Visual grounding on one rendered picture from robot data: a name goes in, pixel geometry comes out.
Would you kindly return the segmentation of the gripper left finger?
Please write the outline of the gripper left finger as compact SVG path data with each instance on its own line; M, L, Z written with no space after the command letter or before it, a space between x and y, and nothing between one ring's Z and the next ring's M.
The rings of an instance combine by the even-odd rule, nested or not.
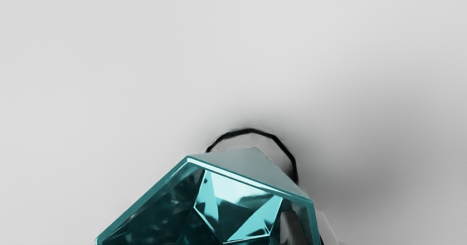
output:
M298 215L294 211L281 213L279 245L310 245Z

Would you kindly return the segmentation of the teal faceted mug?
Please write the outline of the teal faceted mug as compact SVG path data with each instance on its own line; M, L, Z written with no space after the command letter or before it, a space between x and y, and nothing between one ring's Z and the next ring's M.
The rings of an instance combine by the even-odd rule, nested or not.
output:
M313 200L258 148L193 154L95 244L279 245L284 211L297 213L310 245L323 245Z

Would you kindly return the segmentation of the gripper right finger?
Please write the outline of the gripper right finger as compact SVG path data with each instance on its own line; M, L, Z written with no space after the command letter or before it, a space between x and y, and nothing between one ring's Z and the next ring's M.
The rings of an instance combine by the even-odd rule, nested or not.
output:
M317 220L317 228L320 232L320 237L324 242L324 245L347 245L345 243L340 242L337 239L326 215L324 212L320 210L315 210L316 220Z

